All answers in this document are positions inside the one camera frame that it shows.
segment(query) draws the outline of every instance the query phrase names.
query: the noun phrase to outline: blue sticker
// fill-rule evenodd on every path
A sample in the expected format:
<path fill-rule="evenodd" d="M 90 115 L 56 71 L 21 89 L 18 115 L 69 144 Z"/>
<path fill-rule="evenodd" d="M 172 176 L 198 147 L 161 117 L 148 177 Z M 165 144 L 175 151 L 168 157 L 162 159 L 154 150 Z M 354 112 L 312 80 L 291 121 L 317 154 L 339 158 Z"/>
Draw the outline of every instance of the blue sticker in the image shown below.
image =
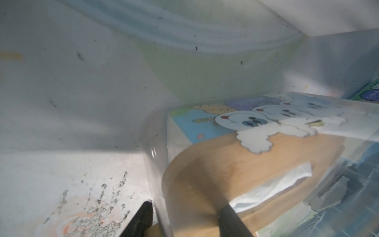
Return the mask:
<path fill-rule="evenodd" d="M 215 122 L 217 114 L 206 113 L 200 109 L 188 108 L 181 113 L 170 113 L 172 119 L 192 143 L 198 143 L 226 134 L 234 133 Z"/>
<path fill-rule="evenodd" d="M 365 100 L 379 101 L 379 90 L 368 90 L 360 95 Z"/>

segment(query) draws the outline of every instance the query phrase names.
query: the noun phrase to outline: cartoon dog illustration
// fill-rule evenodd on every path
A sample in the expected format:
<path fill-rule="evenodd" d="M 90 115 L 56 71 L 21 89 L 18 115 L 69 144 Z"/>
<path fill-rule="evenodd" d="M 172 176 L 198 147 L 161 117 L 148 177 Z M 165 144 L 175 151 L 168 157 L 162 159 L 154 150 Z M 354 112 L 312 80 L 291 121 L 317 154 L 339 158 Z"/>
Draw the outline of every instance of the cartoon dog illustration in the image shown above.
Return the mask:
<path fill-rule="evenodd" d="M 217 116 L 215 121 L 223 127 L 236 130 L 236 138 L 241 145 L 255 154 L 270 151 L 273 144 L 269 138 L 279 132 L 297 137 L 310 135 L 309 132 L 295 126 L 287 126 L 270 120 L 257 111 L 228 112 Z"/>
<path fill-rule="evenodd" d="M 287 105 L 264 105 L 254 108 L 253 111 L 261 112 L 277 123 L 294 126 L 306 131 L 311 136 L 317 134 L 317 130 L 310 127 L 309 123 L 319 121 L 320 119 L 309 113 L 302 112 L 295 107 Z"/>
<path fill-rule="evenodd" d="M 344 113 L 344 110 L 335 105 L 326 105 L 313 100 L 285 100 L 280 104 L 283 106 L 290 105 L 291 107 L 296 107 L 300 111 L 320 118 L 327 124 L 342 125 L 346 122 L 346 119 L 340 117 L 340 115 Z"/>

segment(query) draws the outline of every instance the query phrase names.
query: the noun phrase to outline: dirt stain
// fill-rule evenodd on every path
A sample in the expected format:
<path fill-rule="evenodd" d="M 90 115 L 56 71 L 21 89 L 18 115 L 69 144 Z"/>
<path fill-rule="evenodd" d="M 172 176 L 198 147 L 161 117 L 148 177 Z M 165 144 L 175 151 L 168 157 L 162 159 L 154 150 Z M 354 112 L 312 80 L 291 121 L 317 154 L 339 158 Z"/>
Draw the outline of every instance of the dirt stain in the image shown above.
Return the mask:
<path fill-rule="evenodd" d="M 121 188 L 125 184 L 126 176 L 128 176 L 127 171 L 125 171 L 124 176 L 122 177 L 121 181 L 119 182 L 119 185 L 117 186 L 118 188 Z"/>
<path fill-rule="evenodd" d="M 66 189 L 66 190 L 62 193 L 62 200 L 61 200 L 59 206 L 57 207 L 57 209 L 58 209 L 58 213 L 59 213 L 59 214 L 60 214 L 61 211 L 62 211 L 62 207 L 67 203 L 67 201 L 66 201 L 67 192 L 68 192 L 68 189 Z"/>
<path fill-rule="evenodd" d="M 82 56 L 79 52 L 76 53 L 76 56 L 78 56 L 78 58 L 79 58 L 80 60 L 84 61 L 83 56 Z"/>
<path fill-rule="evenodd" d="M 46 220 L 42 224 L 46 224 L 50 220 L 50 217 L 46 218 Z"/>
<path fill-rule="evenodd" d="M 54 106 L 54 108 L 57 107 L 57 105 L 54 103 L 54 101 L 53 101 L 51 98 L 49 98 L 49 103 L 50 103 L 52 106 Z"/>

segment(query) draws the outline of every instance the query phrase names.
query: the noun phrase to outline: white surface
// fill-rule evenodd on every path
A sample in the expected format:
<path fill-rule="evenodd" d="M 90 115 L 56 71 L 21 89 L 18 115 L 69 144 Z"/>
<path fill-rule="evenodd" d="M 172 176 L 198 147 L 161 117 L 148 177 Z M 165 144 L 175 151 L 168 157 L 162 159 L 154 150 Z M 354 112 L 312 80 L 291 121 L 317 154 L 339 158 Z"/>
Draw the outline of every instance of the white surface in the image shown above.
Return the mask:
<path fill-rule="evenodd" d="M 150 198 L 138 147 L 144 119 L 186 100 L 166 89 L 131 36 L 54 1 L 4 0 L 0 9 L 0 51 L 23 56 L 0 58 L 0 236 L 63 236 L 67 221 L 86 216 L 86 205 L 113 206 L 115 222 L 130 210 L 113 225 L 119 233 Z M 348 97 L 378 76 L 378 52 L 379 31 L 307 39 L 275 83 L 239 67 L 219 87 L 218 78 L 199 82 L 187 100 L 235 96 L 246 89 L 246 78 L 254 91 Z"/>
<path fill-rule="evenodd" d="M 312 177 L 312 167 L 310 162 L 304 163 L 288 173 L 233 199 L 230 202 L 230 206 L 237 213 L 249 210 L 275 196 L 277 193 L 291 187 L 296 181 L 304 177 Z"/>
<path fill-rule="evenodd" d="M 379 28 L 376 0 L 261 0 L 308 36 Z"/>

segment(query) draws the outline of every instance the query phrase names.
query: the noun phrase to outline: orange stain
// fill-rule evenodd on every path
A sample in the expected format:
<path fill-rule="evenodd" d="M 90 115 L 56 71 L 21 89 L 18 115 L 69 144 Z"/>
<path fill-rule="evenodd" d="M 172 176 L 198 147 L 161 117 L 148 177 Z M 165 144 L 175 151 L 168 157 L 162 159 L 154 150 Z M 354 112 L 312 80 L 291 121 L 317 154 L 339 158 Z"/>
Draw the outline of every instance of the orange stain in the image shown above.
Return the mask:
<path fill-rule="evenodd" d="M 63 230 L 63 234 L 64 234 L 64 235 L 66 235 L 67 232 L 69 231 L 69 227 L 70 227 L 70 226 L 66 226 L 66 228 Z"/>
<path fill-rule="evenodd" d="M 0 60 L 22 62 L 22 54 L 12 51 L 0 51 Z"/>

